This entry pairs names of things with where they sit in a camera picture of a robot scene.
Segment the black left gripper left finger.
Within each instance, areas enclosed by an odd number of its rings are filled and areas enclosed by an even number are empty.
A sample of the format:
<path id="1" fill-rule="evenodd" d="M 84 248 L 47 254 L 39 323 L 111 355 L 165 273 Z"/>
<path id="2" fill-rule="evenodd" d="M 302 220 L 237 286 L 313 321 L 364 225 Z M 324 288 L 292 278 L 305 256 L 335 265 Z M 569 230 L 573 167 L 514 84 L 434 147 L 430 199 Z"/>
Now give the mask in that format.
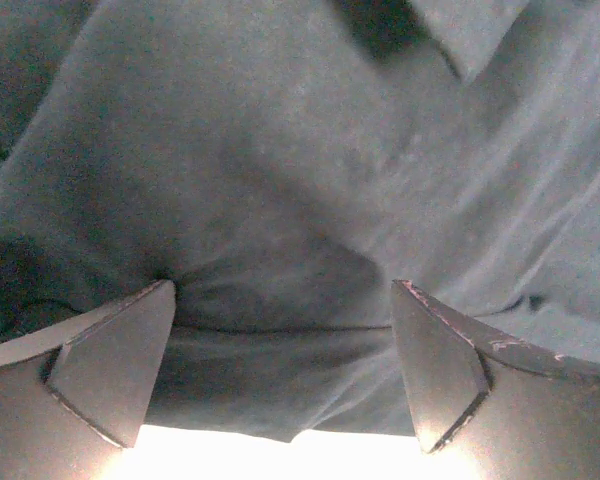
<path id="1" fill-rule="evenodd" d="M 175 287 L 0 344 L 0 479 L 107 479 L 134 447 L 175 313 Z"/>

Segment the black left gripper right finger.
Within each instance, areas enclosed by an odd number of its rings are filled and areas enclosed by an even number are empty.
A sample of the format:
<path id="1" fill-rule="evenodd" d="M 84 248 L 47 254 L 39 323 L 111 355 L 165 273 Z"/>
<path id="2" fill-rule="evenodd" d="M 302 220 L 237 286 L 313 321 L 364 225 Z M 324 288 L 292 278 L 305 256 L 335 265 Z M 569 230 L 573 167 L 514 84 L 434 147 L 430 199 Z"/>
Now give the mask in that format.
<path id="1" fill-rule="evenodd" d="M 437 479 L 600 479 L 600 363 L 461 314 L 409 281 L 393 333 L 419 446 Z"/>

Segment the black t shirt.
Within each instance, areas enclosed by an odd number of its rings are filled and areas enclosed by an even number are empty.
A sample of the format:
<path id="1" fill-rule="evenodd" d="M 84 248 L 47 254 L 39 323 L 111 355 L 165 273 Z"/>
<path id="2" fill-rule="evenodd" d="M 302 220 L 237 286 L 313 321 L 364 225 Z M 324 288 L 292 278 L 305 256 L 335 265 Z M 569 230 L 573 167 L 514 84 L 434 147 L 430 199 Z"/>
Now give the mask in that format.
<path id="1" fill-rule="evenodd" d="M 600 362 L 600 1 L 0 1 L 0 342 L 159 279 L 155 425 L 411 435 L 395 279 Z"/>

